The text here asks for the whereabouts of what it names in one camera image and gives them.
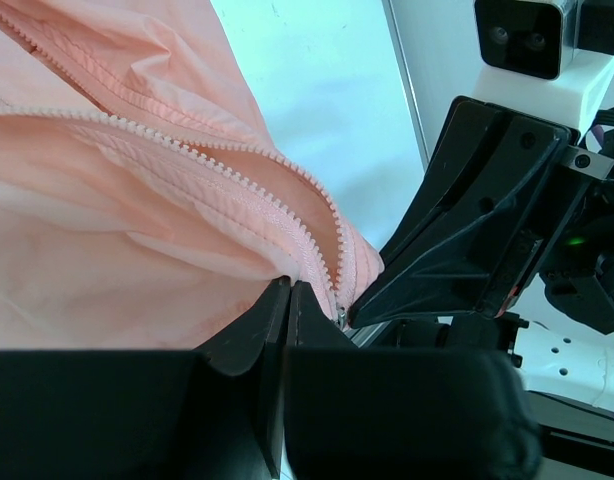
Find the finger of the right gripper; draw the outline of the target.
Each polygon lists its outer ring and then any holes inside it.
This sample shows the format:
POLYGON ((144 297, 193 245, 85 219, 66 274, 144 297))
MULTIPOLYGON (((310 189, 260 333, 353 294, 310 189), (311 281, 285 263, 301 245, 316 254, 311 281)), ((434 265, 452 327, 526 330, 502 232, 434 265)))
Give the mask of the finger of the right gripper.
POLYGON ((537 272, 570 215, 556 184, 569 127, 465 96, 447 113, 423 182, 381 250, 385 268, 348 310, 361 328, 418 316, 496 317, 537 272))

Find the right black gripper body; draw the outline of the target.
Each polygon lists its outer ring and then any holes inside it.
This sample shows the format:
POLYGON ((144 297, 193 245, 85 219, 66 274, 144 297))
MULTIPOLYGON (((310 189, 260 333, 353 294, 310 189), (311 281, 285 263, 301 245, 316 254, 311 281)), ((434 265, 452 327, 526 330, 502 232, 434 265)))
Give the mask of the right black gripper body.
POLYGON ((503 316, 534 277, 548 303, 603 335, 614 333, 614 159, 576 147, 499 148, 490 229, 504 254, 486 315, 503 316))

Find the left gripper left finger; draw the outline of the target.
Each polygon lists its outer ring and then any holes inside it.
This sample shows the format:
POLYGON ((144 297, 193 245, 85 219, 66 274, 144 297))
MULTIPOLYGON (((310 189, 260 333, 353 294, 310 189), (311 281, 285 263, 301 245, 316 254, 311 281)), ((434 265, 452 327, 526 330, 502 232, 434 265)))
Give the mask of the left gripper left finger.
POLYGON ((0 479, 276 479, 291 286, 193 350, 1 350, 0 479))

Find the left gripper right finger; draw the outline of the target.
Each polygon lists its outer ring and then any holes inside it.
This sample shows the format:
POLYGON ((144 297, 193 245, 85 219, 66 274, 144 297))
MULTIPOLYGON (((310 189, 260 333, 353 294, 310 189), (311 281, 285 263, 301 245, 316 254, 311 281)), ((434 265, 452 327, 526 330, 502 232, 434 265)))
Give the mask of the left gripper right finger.
POLYGON ((298 479, 532 479, 540 429, 501 352, 360 348, 297 283, 284 430, 298 479))

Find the pink zip-up jacket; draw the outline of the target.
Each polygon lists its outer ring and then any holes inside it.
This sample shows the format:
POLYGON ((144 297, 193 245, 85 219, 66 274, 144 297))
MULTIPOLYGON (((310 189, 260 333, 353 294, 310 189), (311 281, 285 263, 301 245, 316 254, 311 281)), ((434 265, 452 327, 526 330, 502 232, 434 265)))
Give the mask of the pink zip-up jacket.
POLYGON ((383 270, 274 145, 208 1, 0 1, 0 350, 189 349, 383 270))

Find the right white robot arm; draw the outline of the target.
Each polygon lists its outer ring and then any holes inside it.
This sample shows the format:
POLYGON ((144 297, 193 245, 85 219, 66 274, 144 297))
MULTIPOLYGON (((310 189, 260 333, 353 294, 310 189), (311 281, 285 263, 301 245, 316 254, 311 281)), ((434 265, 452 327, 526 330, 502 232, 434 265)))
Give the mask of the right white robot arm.
POLYGON ((614 333, 614 153, 573 128, 456 98, 352 327, 451 317, 454 344, 502 336, 526 389, 614 413, 614 347, 512 307, 534 279, 549 304, 614 333))

